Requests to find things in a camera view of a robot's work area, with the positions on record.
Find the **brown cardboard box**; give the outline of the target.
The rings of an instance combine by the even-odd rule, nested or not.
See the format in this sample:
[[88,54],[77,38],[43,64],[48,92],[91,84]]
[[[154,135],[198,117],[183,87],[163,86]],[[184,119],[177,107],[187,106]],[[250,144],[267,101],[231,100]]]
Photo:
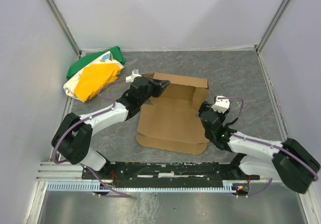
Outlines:
[[149,73],[156,80],[168,80],[160,97],[144,104],[137,126],[137,142],[148,148],[198,155],[205,151],[208,139],[198,110],[208,97],[209,83],[196,78],[166,73]]

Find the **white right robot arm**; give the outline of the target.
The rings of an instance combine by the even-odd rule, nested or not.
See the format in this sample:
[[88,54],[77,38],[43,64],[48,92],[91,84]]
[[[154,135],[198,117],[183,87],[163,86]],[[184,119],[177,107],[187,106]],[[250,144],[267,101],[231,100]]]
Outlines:
[[295,139],[268,141],[230,128],[224,123],[229,106],[204,101],[198,116],[205,137],[218,149],[242,154],[238,168],[246,175],[278,179],[289,189],[304,194],[319,180],[319,162]]

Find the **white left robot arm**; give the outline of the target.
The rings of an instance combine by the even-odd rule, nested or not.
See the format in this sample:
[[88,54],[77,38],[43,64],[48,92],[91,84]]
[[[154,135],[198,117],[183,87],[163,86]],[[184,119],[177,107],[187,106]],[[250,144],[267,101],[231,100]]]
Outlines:
[[67,114],[52,139],[53,154],[60,153],[65,159],[58,161],[54,156],[54,163],[81,164],[94,171],[109,165],[102,154],[90,147],[92,137],[109,126],[134,117],[148,99],[160,97],[169,84],[169,80],[138,75],[131,81],[129,89],[110,106],[80,116]]

